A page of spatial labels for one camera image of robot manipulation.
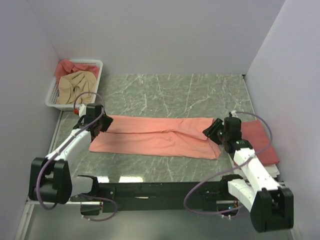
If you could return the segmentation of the salmon pink t shirt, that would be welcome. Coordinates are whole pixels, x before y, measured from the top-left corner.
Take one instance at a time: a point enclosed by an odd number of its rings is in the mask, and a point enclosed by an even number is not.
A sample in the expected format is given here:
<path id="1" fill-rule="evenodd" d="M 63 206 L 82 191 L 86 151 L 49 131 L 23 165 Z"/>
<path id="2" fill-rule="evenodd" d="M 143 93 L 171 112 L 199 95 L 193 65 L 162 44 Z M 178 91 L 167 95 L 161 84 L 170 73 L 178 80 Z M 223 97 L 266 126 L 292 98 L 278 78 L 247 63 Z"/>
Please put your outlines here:
<path id="1" fill-rule="evenodd" d="M 211 118 L 152 118 L 114 115 L 89 151 L 216 160 L 221 151 L 203 134 Z"/>

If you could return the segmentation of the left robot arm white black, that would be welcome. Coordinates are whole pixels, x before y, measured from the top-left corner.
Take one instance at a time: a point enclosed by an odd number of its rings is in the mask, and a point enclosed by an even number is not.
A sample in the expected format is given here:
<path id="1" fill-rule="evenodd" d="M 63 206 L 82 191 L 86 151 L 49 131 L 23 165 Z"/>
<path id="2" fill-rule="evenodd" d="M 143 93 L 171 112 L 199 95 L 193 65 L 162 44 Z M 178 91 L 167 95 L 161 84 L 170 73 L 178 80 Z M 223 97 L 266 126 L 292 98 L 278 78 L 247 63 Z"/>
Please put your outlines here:
<path id="1" fill-rule="evenodd" d="M 36 157 L 31 163 L 28 197 L 45 209 L 50 208 L 45 203 L 65 204 L 78 195 L 94 201 L 100 195 L 98 179 L 89 175 L 72 177 L 70 163 L 100 133 L 107 131 L 113 118 L 106 115 L 101 104 L 83 104 L 75 112 L 79 120 L 69 136 L 53 152 Z"/>

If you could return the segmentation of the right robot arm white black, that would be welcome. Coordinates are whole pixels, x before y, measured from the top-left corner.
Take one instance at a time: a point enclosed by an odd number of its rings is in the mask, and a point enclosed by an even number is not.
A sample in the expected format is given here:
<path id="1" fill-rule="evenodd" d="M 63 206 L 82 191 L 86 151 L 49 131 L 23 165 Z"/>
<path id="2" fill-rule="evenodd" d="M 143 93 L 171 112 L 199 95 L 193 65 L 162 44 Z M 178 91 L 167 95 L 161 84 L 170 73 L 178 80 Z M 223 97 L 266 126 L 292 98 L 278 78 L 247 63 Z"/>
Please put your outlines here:
<path id="1" fill-rule="evenodd" d="M 222 145 L 246 177 L 222 184 L 219 187 L 221 197 L 226 200 L 237 198 L 249 211 L 251 223 L 259 233 L 291 229 L 294 226 L 294 195 L 264 168 L 253 142 L 243 137 L 241 120 L 232 115 L 218 118 L 203 134 Z"/>

